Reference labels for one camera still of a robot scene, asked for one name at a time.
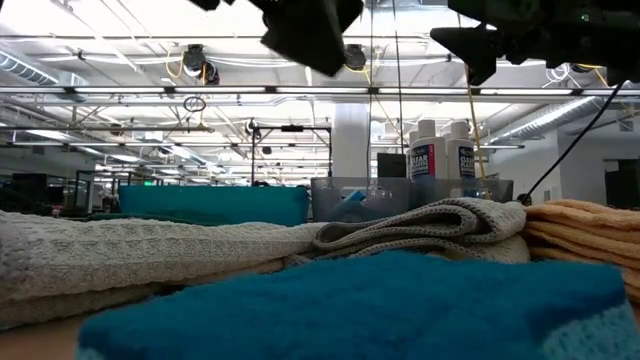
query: blue towel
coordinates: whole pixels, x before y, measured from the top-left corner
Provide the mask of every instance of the blue towel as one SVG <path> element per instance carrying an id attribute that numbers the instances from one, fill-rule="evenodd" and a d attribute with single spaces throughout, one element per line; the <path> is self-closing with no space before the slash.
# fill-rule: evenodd
<path id="1" fill-rule="evenodd" d="M 617 269 L 389 252 L 97 314 L 78 359 L 640 359 Z"/>

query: peach towel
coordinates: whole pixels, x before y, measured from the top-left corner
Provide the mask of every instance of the peach towel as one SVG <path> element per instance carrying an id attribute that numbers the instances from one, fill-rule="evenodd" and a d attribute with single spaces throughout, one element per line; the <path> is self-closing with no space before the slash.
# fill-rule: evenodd
<path id="1" fill-rule="evenodd" d="M 526 211 L 523 235 L 532 257 L 618 265 L 629 299 L 640 303 L 640 212 L 577 200 Z"/>

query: teal partition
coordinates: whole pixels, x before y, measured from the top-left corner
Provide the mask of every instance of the teal partition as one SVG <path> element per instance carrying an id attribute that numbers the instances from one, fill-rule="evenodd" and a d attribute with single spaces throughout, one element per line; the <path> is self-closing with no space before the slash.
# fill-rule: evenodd
<path id="1" fill-rule="evenodd" d="M 124 214 L 171 217 L 201 224 L 307 222 L 309 198 L 303 188 L 122 186 Z"/>

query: white column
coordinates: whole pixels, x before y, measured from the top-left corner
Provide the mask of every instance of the white column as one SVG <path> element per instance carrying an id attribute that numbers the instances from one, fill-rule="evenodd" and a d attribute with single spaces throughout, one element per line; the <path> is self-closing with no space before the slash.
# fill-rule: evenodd
<path id="1" fill-rule="evenodd" d="M 333 176 L 367 177 L 369 105 L 336 104 L 333 122 Z"/>

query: bottle label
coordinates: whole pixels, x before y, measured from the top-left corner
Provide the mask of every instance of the bottle label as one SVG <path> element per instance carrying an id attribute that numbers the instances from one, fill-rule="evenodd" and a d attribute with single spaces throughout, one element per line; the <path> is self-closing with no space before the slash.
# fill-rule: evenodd
<path id="1" fill-rule="evenodd" d="M 476 178 L 475 154 L 472 147 L 460 146 L 458 148 L 458 164 L 460 165 L 460 178 Z"/>
<path id="2" fill-rule="evenodd" d="M 435 176 L 436 158 L 433 144 L 416 146 L 411 149 L 411 178 Z"/>

